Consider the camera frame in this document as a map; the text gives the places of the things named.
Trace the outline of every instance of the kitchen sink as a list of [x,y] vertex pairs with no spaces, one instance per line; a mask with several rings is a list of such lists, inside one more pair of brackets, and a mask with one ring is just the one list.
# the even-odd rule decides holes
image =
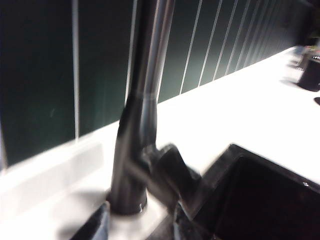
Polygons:
[[[213,191],[195,222],[209,239],[320,239],[320,185],[235,144],[203,179]],[[189,239],[173,222],[168,216],[148,240]]]

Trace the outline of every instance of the faucet spout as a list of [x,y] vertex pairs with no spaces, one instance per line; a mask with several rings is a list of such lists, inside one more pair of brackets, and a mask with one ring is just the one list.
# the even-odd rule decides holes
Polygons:
[[133,174],[150,173],[143,150],[156,150],[157,93],[161,79],[174,0],[139,0],[131,87],[116,138],[109,201],[122,215],[138,213],[147,203],[146,182]]

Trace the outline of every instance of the sink basin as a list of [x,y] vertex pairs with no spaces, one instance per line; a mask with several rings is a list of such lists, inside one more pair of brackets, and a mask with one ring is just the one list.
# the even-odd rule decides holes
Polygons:
[[[203,179],[214,191],[195,220],[217,239],[320,239],[318,184],[234,144]],[[148,239],[174,239],[172,222]]]

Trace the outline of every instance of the wall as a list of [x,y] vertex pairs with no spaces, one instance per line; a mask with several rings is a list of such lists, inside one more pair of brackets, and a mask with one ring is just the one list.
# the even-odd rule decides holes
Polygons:
[[[0,2],[1,148],[9,166],[119,119],[136,7],[135,0]],[[295,45],[309,10],[299,0],[176,0],[158,101]]]

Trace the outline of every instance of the black faucet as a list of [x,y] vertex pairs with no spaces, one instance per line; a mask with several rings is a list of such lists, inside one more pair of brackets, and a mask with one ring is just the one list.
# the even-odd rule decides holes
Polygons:
[[119,122],[111,211],[131,215],[147,204],[146,189],[173,213],[177,203],[193,219],[208,188],[188,168],[178,149],[156,147],[157,93],[164,68],[175,0],[139,0],[131,88]]

